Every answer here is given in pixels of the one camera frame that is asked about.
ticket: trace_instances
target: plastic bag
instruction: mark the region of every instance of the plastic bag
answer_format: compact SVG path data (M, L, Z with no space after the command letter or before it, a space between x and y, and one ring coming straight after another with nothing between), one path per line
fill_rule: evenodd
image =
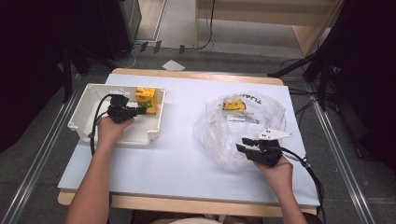
M223 167L239 167L251 161L237 151L235 144L242 144L243 137L256 139L266 128L283 131L285 124L285 107L252 91L207 103L205 113L194 125L194 133L210 159Z

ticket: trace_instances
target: skin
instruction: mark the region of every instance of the skin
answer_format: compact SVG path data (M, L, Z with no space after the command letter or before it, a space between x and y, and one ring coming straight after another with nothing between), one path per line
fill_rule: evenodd
M65 223L107 222L111 152L122 137L125 128L132 123L134 119L117 124L109 117L99 121L97 148L90 167L70 204Z
M306 223L303 213L293 194L293 165L286 160L285 157L281 157L279 162L273 167L268 167L257 162L254 162L254 164L265 175L271 189L278 198L284 223Z

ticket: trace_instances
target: white tray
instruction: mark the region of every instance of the white tray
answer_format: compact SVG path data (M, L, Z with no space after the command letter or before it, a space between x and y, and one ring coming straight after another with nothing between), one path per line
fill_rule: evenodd
M125 145L148 145L160 135L160 123L163 113L163 101L165 96L164 88L154 88L157 95L158 112L157 115L138 115L134 118L134 124L128 127L119 141L119 144ZM90 142L88 135L92 131L93 117L100 101L114 91L129 98L128 106L137 107L134 96L137 87L133 86L113 86L107 84L88 84L78 102L76 110L73 113L67 127L76 131L84 142ZM111 97L107 97L101 105L99 114L107 111L110 105Z

